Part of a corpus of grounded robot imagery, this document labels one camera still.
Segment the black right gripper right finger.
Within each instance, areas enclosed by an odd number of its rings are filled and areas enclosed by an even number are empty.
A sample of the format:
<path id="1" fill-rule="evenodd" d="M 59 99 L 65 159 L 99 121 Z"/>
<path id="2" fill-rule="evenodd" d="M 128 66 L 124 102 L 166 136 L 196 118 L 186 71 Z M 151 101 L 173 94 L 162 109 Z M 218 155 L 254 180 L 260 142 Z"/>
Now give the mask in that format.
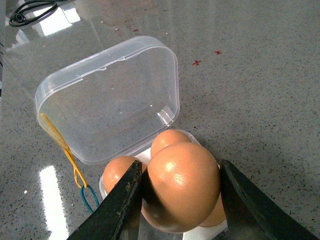
<path id="1" fill-rule="evenodd" d="M 220 165 L 221 197 L 232 240 L 318 240 L 228 160 Z"/>

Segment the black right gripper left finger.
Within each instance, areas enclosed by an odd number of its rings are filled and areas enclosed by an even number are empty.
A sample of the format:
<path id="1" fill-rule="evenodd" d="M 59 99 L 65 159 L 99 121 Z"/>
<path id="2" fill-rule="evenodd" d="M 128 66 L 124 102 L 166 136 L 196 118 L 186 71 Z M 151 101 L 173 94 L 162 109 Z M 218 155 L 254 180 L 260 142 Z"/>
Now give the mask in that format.
<path id="1" fill-rule="evenodd" d="M 134 161 L 69 240 L 137 240 L 142 209 L 142 163 Z"/>

